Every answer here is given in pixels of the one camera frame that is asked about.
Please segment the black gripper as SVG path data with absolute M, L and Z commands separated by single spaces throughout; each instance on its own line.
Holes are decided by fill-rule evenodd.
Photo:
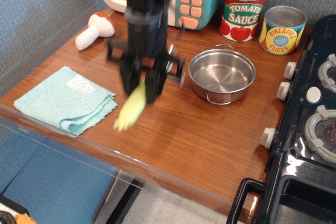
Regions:
M 166 48 L 167 17 L 128 18 L 126 41 L 107 40 L 107 59 L 119 64 L 124 90 L 130 95 L 145 72 L 147 103 L 154 103 L 168 77 L 183 82 L 184 60 Z

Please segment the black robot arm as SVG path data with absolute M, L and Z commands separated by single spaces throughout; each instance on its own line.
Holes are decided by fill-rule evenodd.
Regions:
M 109 39 L 107 59 L 118 63 L 124 90 L 131 94 L 145 73 L 145 97 L 153 103 L 162 93 L 170 66 L 183 81 L 184 60 L 168 50 L 167 28 L 170 0 L 127 0 L 124 17 L 128 23 L 125 42 Z

